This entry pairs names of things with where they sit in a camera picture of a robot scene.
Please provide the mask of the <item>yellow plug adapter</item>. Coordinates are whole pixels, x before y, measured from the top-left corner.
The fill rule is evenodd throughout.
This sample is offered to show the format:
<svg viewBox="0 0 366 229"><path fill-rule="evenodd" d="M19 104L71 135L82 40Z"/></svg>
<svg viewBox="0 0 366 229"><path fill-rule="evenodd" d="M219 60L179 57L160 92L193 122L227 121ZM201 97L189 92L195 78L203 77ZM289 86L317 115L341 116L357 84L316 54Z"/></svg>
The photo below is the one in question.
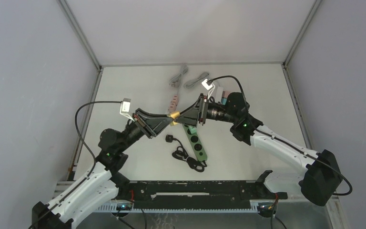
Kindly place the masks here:
<svg viewBox="0 0 366 229"><path fill-rule="evenodd" d="M170 118L172 118L172 121L170 123L170 126L174 126L174 125L177 125L178 124L178 122L176 122L176 119L180 116L180 112L179 111L171 112L167 116L170 117Z"/></svg>

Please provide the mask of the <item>white power strip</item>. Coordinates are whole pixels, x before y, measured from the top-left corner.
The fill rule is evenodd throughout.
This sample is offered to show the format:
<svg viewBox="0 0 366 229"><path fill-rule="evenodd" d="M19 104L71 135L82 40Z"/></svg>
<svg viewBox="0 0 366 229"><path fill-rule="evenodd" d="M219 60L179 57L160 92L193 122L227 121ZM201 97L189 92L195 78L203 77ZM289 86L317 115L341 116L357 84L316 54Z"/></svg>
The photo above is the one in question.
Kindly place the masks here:
<svg viewBox="0 0 366 229"><path fill-rule="evenodd" d="M223 87L217 86L214 91L214 100L216 103L220 103L223 98L224 89Z"/></svg>
<svg viewBox="0 0 366 229"><path fill-rule="evenodd" d="M177 109L177 106L178 106L178 103L179 103L179 96L177 94L175 94L171 101L170 101L170 104L168 106L168 112L169 113L173 113L176 111Z"/></svg>

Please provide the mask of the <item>pink plug adapter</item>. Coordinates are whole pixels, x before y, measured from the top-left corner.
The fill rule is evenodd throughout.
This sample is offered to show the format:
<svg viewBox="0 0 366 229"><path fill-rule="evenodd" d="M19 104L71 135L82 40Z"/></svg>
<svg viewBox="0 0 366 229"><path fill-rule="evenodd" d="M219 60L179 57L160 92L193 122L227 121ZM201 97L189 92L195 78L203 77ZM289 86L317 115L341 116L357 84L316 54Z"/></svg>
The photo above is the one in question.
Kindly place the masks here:
<svg viewBox="0 0 366 229"><path fill-rule="evenodd" d="M174 104L174 103L170 103L170 105L169 105L169 107L168 107L168 112L169 112L169 113L173 113L173 112L175 112L175 111L176 111L176 107L177 107L177 105L176 105L176 104Z"/></svg>
<svg viewBox="0 0 366 229"><path fill-rule="evenodd" d="M231 92L230 91L224 91L223 98L227 98Z"/></svg>
<svg viewBox="0 0 366 229"><path fill-rule="evenodd" d="M177 94L173 96L172 103L174 103L176 105L179 103L179 96Z"/></svg>

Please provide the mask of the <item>green power strip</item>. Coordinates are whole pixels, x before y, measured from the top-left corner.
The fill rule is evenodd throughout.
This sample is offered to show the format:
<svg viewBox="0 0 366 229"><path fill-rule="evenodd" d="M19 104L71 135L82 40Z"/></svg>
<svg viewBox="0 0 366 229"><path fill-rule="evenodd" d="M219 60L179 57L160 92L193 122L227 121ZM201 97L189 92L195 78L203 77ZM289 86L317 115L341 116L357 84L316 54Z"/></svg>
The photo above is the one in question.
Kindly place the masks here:
<svg viewBox="0 0 366 229"><path fill-rule="evenodd" d="M193 152L195 154L195 157L200 162L206 162L208 159L207 153L205 151L205 148L198 136L198 132L196 134L189 134L188 133L188 126L189 125L183 125L184 131L186 133L186 136L189 140L189 143L193 149Z"/></svg>

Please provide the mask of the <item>green plug adapter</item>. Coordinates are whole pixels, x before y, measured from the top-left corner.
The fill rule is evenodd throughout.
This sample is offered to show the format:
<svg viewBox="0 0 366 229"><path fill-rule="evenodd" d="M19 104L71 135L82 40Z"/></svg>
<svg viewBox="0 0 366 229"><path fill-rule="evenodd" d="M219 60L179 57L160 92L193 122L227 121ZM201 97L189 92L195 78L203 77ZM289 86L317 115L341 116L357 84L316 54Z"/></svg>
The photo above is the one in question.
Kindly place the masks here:
<svg viewBox="0 0 366 229"><path fill-rule="evenodd" d="M193 135L197 133L197 129L195 126L188 126L188 133Z"/></svg>

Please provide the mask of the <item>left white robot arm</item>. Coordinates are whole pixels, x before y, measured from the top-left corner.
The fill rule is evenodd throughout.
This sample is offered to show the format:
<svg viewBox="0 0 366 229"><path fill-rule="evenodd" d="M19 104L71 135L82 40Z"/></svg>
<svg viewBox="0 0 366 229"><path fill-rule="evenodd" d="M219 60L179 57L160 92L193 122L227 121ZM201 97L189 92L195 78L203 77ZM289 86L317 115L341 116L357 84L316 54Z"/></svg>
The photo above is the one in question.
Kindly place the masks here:
<svg viewBox="0 0 366 229"><path fill-rule="evenodd" d="M179 112L151 114L137 109L122 132L103 130L98 144L101 151L92 167L56 198L46 204L38 202L32 208L30 228L75 229L103 203L126 198L129 180L120 173L128 158L124 151L143 136L156 137L179 116Z"/></svg>

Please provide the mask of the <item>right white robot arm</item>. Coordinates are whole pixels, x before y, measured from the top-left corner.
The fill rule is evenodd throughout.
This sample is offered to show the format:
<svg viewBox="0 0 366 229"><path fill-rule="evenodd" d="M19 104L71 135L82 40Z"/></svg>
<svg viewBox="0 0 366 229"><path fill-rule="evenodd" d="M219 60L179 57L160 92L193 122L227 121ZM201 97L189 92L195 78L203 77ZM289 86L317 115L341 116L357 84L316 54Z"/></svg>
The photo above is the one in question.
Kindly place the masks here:
<svg viewBox="0 0 366 229"><path fill-rule="evenodd" d="M285 139L249 114L249 108L242 93L230 93L225 104L201 94L174 120L190 126L203 125L208 119L231 123L230 132L236 140L271 153L296 171L294 175L283 176L269 172L256 185L261 198L270 198L276 192L295 191L313 204L325 206L332 196L348 196L353 192L334 153L329 150L317 152Z"/></svg>

